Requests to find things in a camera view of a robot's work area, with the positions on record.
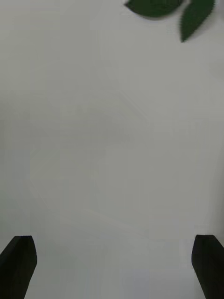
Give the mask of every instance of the artificial leaf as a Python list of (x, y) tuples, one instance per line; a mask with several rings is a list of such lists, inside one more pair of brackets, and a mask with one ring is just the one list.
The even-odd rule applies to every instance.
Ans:
[(136, 14), (158, 18), (170, 14), (184, 0), (129, 0), (125, 6)]
[(191, 0), (181, 18), (181, 41), (186, 41), (211, 14), (215, 0)]

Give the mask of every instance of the white wall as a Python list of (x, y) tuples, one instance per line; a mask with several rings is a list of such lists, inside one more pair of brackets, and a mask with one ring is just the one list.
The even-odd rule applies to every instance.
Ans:
[(224, 228), (224, 18), (182, 44), (179, 17), (0, 1), (0, 246), (34, 237), (27, 299), (203, 298), (190, 255)]

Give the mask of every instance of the leaf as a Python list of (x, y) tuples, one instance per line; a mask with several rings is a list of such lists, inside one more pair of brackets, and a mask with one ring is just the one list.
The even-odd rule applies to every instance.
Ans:
[(125, 6), (136, 14), (158, 18), (170, 14), (184, 0), (129, 0)]
[(186, 41), (211, 14), (215, 0), (191, 0), (181, 17), (181, 41)]

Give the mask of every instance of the white surface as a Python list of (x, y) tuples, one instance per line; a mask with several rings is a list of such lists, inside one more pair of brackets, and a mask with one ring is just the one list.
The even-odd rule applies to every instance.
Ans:
[(0, 2), (1, 247), (34, 237), (26, 299), (201, 299), (196, 234), (223, 233), (224, 21)]

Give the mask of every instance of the green leaf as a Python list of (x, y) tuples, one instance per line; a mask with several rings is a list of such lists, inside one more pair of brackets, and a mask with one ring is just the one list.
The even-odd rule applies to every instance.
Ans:
[(211, 14), (215, 0), (191, 0), (181, 18), (181, 41), (186, 41)]
[(184, 0), (129, 0), (125, 6), (136, 14), (158, 18), (170, 14)]

